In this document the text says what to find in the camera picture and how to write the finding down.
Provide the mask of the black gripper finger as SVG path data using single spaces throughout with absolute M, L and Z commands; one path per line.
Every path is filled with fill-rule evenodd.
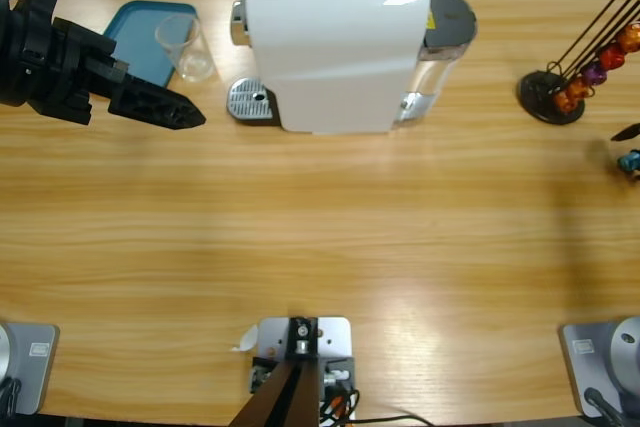
M 635 137 L 638 137 L 639 135 L 640 135 L 640 124 L 635 123 L 624 128 L 622 131 L 616 133 L 615 135 L 613 135 L 611 137 L 611 141 L 623 142 L 623 141 L 627 141 Z
M 137 121 L 206 120 L 189 98 L 137 77 L 127 84 L 127 116 Z
M 204 124 L 204 114 L 189 98 L 154 84 L 127 84 L 117 89 L 108 112 L 171 130 Z

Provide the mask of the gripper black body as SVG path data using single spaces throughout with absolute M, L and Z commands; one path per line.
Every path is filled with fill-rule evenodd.
M 116 43 L 20 0 L 1 0 L 1 102 L 87 125 L 92 93 L 110 98 L 126 84 L 128 66 L 111 56 Z

